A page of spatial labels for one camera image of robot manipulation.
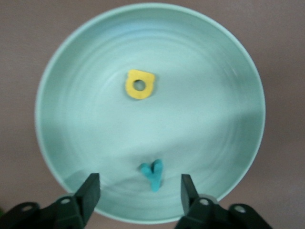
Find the black plastic part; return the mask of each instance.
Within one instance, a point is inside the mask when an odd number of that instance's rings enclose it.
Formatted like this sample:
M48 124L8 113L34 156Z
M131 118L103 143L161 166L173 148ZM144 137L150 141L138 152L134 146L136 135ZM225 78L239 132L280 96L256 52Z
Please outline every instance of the black plastic part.
M80 214L84 225L87 224L100 196L100 174L91 173L74 195L80 208Z
M84 223L74 197L62 197L56 201L55 229L83 229Z
M239 212L235 208L239 206L245 211ZM242 225L245 229L272 229L267 222L250 206L246 204L233 204L229 207L236 224Z
M34 202L16 205L0 218L0 229L18 229L21 225L28 225L38 216L39 208Z
M184 213L187 214L190 206L199 198L195 185L189 174L181 175L181 202Z
M204 196L198 195L191 176L183 174L181 200L185 216L175 229L271 229L248 205L235 204L225 210L216 199Z
M90 174L74 196L46 208L32 202L15 206L0 218L0 229L83 229L99 198L99 174Z

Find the blue foam piece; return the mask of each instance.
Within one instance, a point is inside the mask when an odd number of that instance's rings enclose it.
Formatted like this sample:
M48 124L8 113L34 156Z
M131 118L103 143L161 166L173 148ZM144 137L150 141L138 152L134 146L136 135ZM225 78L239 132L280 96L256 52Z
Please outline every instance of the blue foam piece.
M157 192L161 186L161 175L163 171L162 160L155 160L151 166L143 163L140 165L140 170L151 182L152 191Z

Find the plate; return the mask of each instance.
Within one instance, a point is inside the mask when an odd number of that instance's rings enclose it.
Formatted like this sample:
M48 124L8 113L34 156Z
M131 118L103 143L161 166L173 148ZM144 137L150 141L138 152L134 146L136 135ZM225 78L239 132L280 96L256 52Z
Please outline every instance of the plate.
M128 95L130 70L154 75L149 97ZM256 156L264 120L260 77L240 42L204 15L162 3L117 8L77 29L46 67L35 108L57 181L74 192L100 173L96 211L140 224L183 214L181 174L199 193L227 195ZM139 167L157 159L153 192Z

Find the yellow foam piece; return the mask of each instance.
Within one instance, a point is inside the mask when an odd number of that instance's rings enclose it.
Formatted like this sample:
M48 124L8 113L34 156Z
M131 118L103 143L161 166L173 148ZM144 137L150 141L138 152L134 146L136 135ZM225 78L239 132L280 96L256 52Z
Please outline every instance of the yellow foam piece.
M145 83L145 89L143 91L138 91L134 88L134 82L137 80L142 80ZM135 99L145 99L150 96L153 92L153 82L155 76L152 73L147 73L135 69L131 69L128 72L128 78L126 80L125 89L127 94Z

